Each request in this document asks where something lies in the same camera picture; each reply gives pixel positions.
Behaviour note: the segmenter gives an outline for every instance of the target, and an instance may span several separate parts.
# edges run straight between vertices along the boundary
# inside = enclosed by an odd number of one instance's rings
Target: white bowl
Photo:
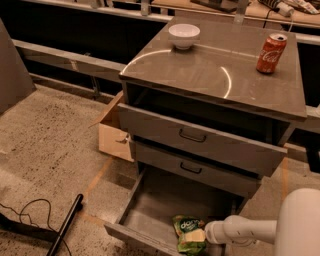
[[[190,24],[176,24],[169,28],[169,41],[180,50],[189,49],[200,38],[200,29]]]

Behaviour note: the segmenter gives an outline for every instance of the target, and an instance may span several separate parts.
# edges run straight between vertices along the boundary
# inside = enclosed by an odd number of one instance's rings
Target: cabinet top
[[[200,40],[177,50],[168,40],[170,26],[200,28]],[[303,120],[306,106],[295,34],[285,33],[287,46],[275,73],[264,75],[256,64],[265,39],[273,31],[175,17],[120,73],[124,80],[227,105],[274,118]]]

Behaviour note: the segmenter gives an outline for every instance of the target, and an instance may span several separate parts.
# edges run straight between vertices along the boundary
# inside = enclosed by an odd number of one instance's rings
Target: black pole
[[[76,198],[76,200],[74,201],[73,205],[71,206],[71,209],[67,215],[67,217],[65,218],[59,232],[58,232],[58,236],[56,238],[56,240],[53,242],[49,252],[47,253],[47,256],[54,256],[59,248],[59,245],[61,244],[64,235],[66,234],[74,215],[76,214],[76,211],[81,210],[82,208],[82,204],[81,201],[83,199],[83,195],[79,194]]]

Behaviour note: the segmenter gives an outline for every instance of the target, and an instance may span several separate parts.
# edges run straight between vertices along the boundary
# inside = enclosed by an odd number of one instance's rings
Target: white object
[[[191,24],[176,24],[169,28],[169,41],[180,50],[189,49],[200,38],[200,29]]]
[[[229,216],[205,227],[208,242],[248,246],[261,240],[274,244],[274,256],[320,255],[320,191],[298,189],[284,200],[278,221]]]

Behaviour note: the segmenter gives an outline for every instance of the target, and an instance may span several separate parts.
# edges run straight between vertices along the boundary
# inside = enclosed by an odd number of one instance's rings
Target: drawer handle
[[[187,168],[187,167],[185,167],[183,165],[183,162],[180,163],[180,168],[185,170],[185,171],[193,172],[193,173],[196,173],[196,174],[199,174],[202,171],[202,168]]]
[[[123,140],[116,140],[116,142],[121,144],[126,144],[129,140],[129,133],[126,135],[126,137]]]
[[[197,139],[197,138],[191,137],[189,135],[183,134],[183,129],[180,129],[179,135],[182,138],[185,138],[185,139],[188,139],[188,140],[192,140],[192,141],[195,141],[195,142],[200,142],[200,143],[205,142],[205,140],[207,139],[206,135],[203,135],[203,137],[201,139]]]

